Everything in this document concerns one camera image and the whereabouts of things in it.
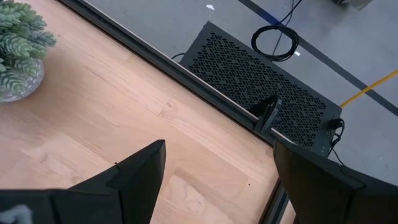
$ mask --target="succulent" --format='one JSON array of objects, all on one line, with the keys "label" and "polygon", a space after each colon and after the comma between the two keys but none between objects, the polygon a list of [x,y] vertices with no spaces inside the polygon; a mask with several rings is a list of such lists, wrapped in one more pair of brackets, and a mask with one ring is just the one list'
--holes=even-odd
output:
[{"label": "succulent", "polygon": [[21,91],[26,88],[21,74],[38,72],[36,58],[56,43],[46,25],[29,4],[0,0],[0,88]]}]

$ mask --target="plant pot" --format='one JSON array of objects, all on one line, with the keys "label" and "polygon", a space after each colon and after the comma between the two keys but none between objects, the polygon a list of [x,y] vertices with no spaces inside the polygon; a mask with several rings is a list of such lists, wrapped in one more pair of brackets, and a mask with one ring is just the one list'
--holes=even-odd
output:
[{"label": "plant pot", "polygon": [[14,92],[0,86],[0,103],[21,100],[32,94],[39,87],[44,78],[44,65],[40,59],[35,59],[35,61],[39,68],[35,75],[21,74],[21,77],[25,80],[25,89]]}]

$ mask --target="gray floor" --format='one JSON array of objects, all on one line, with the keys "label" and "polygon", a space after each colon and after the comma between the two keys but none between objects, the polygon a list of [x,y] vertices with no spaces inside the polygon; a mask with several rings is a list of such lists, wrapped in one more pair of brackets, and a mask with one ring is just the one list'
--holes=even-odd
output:
[{"label": "gray floor", "polygon": [[[109,17],[168,56],[185,52],[207,21],[250,45],[252,33],[268,25],[237,0],[88,0]],[[253,0],[283,18],[291,0]],[[289,27],[360,80],[370,85],[397,67],[396,0],[374,0],[362,11],[338,7],[331,0],[304,0]],[[270,52],[277,32],[259,38]],[[283,38],[278,52],[289,48]],[[336,104],[358,92],[352,84],[301,47],[300,56],[278,63],[286,71]],[[398,105],[398,77],[375,89]],[[398,118],[368,96],[345,107],[346,131],[336,150],[346,165],[398,185]]]}]

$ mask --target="wooden table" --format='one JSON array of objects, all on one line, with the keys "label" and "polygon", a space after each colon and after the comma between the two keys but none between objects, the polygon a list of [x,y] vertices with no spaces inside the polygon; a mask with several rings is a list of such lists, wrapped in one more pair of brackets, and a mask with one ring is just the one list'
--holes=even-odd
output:
[{"label": "wooden table", "polygon": [[2,189],[67,188],[165,139],[153,223],[257,223],[271,148],[54,0],[24,0],[58,40],[30,97],[0,105]]}]

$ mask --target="perforated metal panel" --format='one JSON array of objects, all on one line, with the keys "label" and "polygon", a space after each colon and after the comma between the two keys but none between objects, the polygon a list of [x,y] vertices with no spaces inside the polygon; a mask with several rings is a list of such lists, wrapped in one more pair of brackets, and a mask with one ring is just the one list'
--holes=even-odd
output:
[{"label": "perforated metal panel", "polygon": [[306,148],[330,142],[325,123],[341,108],[213,24],[204,26],[180,64],[246,109],[279,95],[276,130]]}]

